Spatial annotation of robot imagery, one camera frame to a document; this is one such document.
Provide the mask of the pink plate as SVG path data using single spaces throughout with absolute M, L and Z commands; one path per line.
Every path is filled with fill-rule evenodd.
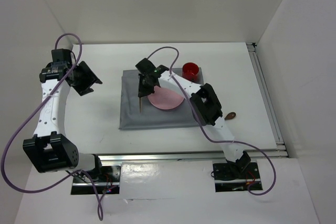
M 149 102 L 161 110 L 171 110 L 182 104 L 184 98 L 167 88 L 154 87 L 154 93 L 148 95 Z

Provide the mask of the red enamel mug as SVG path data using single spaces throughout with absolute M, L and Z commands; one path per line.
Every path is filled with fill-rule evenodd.
M 182 77 L 191 82 L 198 80 L 199 66 L 193 62 L 187 62 L 182 67 Z

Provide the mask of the copper spoon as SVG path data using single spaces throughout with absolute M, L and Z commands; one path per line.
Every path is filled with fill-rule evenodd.
M 234 119 L 236 117 L 236 113 L 235 112 L 231 112 L 231 113 L 229 113 L 229 114 L 227 114 L 226 116 L 225 116 L 225 120 L 232 120 L 232 119 Z

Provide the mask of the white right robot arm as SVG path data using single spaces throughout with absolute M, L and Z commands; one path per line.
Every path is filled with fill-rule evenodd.
M 142 59 L 135 67 L 139 71 L 138 97 L 153 94 L 155 87 L 166 88 L 183 96 L 192 106 L 193 117 L 201 124 L 207 136 L 221 146 L 230 174 L 240 178 L 247 172 L 251 159 L 235 141 L 226 125 L 222 105 L 210 84 L 193 83 L 164 65 L 156 67 L 147 58 Z

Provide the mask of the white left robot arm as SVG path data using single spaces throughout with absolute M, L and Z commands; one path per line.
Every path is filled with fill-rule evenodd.
M 80 153 L 66 137 L 65 111 L 70 89 L 83 96 L 102 81 L 84 61 L 76 64 L 71 50 L 54 49 L 51 54 L 52 62 L 39 75 L 45 105 L 33 137 L 23 142 L 23 150 L 39 173 L 79 170 L 91 181 L 99 181 L 104 170 L 101 161 L 96 154 Z

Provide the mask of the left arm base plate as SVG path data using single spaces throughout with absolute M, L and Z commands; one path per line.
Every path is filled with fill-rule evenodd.
M 119 194 L 120 192 L 121 164 L 102 166 L 100 174 L 92 175 L 97 193 Z M 71 185 L 71 195 L 94 195 L 95 191 L 90 179 L 79 173 L 73 177 Z

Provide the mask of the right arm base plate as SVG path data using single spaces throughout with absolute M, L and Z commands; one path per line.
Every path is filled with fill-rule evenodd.
M 213 163 L 211 177 L 217 193 L 247 191 L 248 186 L 250 190 L 263 190 L 256 162 L 250 163 L 240 175 L 234 175 L 227 163 Z

